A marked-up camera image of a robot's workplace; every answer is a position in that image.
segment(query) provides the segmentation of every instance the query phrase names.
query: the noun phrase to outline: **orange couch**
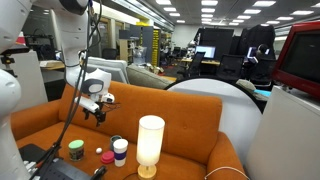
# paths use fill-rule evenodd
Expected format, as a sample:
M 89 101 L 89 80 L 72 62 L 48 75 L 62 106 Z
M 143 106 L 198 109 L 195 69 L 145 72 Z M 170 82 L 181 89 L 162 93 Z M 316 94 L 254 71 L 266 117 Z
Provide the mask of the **orange couch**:
M 107 113 L 106 121 L 96 127 L 91 115 L 84 120 L 79 107 L 62 141 L 59 155 L 66 162 L 92 175 L 102 163 L 96 149 L 109 148 L 112 135 L 121 135 L 129 141 L 126 164 L 106 165 L 105 179 L 137 179 L 136 143 L 139 119 L 157 115 L 165 122 L 160 160 L 156 179 L 203 179 L 212 170 L 231 166 L 243 172 L 242 165 L 227 136 L 218 131 L 222 103 L 219 98 L 188 95 L 158 89 L 111 82 L 109 92 L 120 108 Z M 67 117 L 73 88 L 66 86 L 61 99 L 15 112 L 11 124 L 18 147 L 29 143 L 48 149 L 56 141 Z M 68 158 L 68 143 L 82 139 L 85 157 L 78 162 Z M 208 179 L 245 179 L 229 169 L 219 170 Z

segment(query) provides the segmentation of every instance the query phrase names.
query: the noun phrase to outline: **lamp base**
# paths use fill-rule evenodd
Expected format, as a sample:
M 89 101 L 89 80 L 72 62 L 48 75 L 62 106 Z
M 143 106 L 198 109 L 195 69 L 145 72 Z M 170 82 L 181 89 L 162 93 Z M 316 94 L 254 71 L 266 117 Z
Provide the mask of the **lamp base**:
M 157 167 L 152 166 L 143 166 L 138 167 L 138 176 L 140 180 L 152 180 L 156 177 Z

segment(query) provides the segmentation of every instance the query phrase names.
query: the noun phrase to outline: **white lamp shade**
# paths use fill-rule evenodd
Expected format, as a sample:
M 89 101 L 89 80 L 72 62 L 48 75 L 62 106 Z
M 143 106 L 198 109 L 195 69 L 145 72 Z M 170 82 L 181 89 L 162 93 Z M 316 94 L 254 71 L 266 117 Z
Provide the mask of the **white lamp shade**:
M 158 116 L 144 116 L 139 121 L 137 161 L 144 166 L 155 165 L 160 158 L 165 122 Z

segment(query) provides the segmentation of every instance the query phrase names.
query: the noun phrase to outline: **pink cap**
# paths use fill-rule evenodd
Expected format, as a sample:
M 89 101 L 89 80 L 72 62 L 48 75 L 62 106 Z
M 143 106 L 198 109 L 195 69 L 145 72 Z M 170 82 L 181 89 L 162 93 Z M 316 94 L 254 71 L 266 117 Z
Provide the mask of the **pink cap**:
M 102 154 L 101 156 L 101 162 L 103 164 L 109 164 L 114 161 L 114 152 L 113 151 L 107 151 Z

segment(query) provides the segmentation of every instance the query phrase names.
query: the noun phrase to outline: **white cup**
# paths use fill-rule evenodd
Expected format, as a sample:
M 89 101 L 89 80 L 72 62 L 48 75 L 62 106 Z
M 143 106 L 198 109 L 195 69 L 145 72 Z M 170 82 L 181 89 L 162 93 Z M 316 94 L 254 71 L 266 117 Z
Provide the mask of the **white cup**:
M 114 164 L 121 167 L 126 163 L 128 141 L 125 139 L 118 139 L 113 143 L 114 150 Z

